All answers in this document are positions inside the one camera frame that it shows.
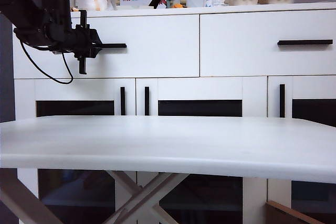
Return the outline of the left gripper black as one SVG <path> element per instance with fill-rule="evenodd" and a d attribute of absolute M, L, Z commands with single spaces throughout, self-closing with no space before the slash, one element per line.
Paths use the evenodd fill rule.
<path fill-rule="evenodd" d="M 95 58 L 102 50 L 101 48 L 91 48 L 91 43 L 102 44 L 98 32 L 91 29 L 87 23 L 87 11 L 80 10 L 80 25 L 75 29 L 65 31 L 64 26 L 56 24 L 46 25 L 46 36 L 51 45 L 49 51 L 53 52 L 73 52 L 79 61 L 79 73 L 86 73 L 86 59 Z"/>

